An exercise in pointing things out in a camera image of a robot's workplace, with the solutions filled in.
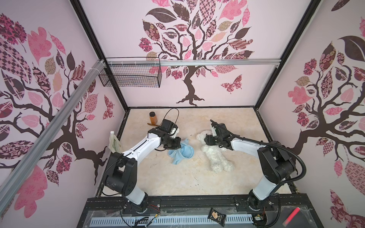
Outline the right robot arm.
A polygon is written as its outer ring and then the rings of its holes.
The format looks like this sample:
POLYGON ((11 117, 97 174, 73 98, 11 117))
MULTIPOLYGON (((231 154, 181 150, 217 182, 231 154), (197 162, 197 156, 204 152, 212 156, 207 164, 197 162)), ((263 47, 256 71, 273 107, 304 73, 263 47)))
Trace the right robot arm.
POLYGON ((264 201, 283 185, 284 179, 296 169, 290 150, 279 142, 262 142, 235 135, 223 123, 212 123, 212 134, 205 137, 209 146, 239 151, 259 159, 263 177, 250 192, 256 201, 264 201))

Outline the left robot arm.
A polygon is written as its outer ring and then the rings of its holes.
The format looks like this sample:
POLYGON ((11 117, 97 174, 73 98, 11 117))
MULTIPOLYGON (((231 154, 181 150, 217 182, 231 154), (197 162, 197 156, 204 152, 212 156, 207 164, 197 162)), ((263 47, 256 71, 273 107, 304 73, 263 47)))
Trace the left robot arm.
POLYGON ((161 145, 166 150, 181 148, 177 136, 178 126, 164 119, 160 126, 148 131, 146 137, 131 149, 121 153, 112 152, 101 184, 118 192, 135 205, 143 205, 147 193, 137 187, 137 170, 141 161, 161 145))

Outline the light blue bear hoodie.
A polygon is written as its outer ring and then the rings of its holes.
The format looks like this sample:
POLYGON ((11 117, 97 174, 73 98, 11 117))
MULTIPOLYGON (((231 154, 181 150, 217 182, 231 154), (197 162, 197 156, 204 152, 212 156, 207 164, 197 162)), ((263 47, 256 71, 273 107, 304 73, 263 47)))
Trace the light blue bear hoodie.
POLYGON ((168 155, 172 158, 172 164, 178 165, 181 161, 191 159, 194 156, 194 148, 189 144, 189 139, 181 141, 181 148, 169 150, 168 155))

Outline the white teddy bear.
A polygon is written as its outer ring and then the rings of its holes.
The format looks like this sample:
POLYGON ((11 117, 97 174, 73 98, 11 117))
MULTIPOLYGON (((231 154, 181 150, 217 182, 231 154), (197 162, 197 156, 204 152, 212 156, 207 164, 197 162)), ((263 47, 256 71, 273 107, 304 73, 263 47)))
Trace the white teddy bear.
POLYGON ((201 151, 205 153, 206 157, 210 161, 210 167, 213 172, 220 173, 222 171, 232 172, 235 168, 233 162, 228 161, 222 154, 226 152, 226 148, 220 148, 217 145, 210 146, 204 139, 206 136, 212 136, 212 132, 205 130, 196 135, 196 139, 202 144, 201 151))

